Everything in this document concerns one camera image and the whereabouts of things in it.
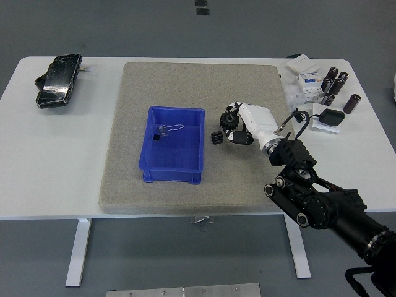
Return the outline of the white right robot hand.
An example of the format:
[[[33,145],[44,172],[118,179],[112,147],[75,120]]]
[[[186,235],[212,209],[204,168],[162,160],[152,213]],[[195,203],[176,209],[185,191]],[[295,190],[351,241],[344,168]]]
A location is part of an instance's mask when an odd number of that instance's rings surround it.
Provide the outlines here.
[[[268,154],[282,139],[275,134],[278,125],[270,110],[262,106],[231,103],[220,116],[220,126],[230,142],[250,145],[258,140],[261,151]]]

